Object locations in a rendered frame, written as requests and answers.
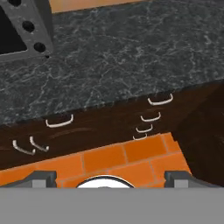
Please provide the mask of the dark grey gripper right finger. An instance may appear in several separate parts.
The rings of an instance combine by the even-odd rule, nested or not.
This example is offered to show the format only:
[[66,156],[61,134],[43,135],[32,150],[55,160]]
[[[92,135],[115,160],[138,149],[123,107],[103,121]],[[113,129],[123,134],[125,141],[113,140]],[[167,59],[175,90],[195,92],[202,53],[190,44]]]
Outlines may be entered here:
[[167,188],[219,188],[218,185],[195,178],[188,171],[165,171],[164,178]]

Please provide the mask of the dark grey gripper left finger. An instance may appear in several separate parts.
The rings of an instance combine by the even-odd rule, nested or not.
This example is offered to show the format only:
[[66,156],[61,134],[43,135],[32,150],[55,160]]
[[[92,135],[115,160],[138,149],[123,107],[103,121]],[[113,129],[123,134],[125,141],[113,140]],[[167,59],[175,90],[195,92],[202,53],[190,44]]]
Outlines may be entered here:
[[4,185],[4,188],[51,188],[56,187],[56,171],[34,171],[26,178]]

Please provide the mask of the dark wood cupboard side panel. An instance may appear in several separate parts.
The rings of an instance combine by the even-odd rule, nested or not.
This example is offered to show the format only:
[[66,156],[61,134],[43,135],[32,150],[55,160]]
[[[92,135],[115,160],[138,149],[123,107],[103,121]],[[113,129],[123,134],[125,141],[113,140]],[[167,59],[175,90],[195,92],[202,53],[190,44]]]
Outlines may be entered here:
[[172,132],[192,175],[224,187],[224,84]]

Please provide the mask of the white round disc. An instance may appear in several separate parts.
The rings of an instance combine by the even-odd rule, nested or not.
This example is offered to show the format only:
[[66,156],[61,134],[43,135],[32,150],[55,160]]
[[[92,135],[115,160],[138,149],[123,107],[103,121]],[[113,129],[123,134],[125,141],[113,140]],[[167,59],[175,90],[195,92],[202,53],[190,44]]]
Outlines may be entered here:
[[134,186],[117,176],[113,175],[98,175],[87,178],[77,185],[77,188],[134,188]]

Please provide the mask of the dark wood cupboard run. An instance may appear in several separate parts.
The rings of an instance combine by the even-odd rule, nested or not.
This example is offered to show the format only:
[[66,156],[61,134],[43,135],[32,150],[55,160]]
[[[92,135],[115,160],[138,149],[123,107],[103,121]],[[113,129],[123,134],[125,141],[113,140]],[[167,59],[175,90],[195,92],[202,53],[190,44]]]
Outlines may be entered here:
[[[70,110],[65,114],[50,115],[38,120],[29,120],[15,123],[11,126],[0,126],[0,170],[9,169],[18,165],[65,156],[71,153],[85,151],[108,144],[125,142],[132,137],[143,137],[174,130],[188,114],[195,110],[215,89],[215,84],[204,84],[188,87],[182,90],[168,90],[159,94],[150,94],[133,98],[127,101],[118,101],[112,105],[87,110]],[[173,95],[170,103],[161,106],[152,106],[148,98],[154,102],[164,101]],[[161,113],[155,122],[143,122]],[[49,123],[63,123],[73,114],[73,122],[59,128],[46,127]],[[153,130],[147,133],[137,133],[148,129],[151,124]],[[37,149],[30,143],[30,136],[36,144],[46,147],[48,152]],[[15,150],[12,140],[26,151],[36,150],[35,155],[26,155]]]

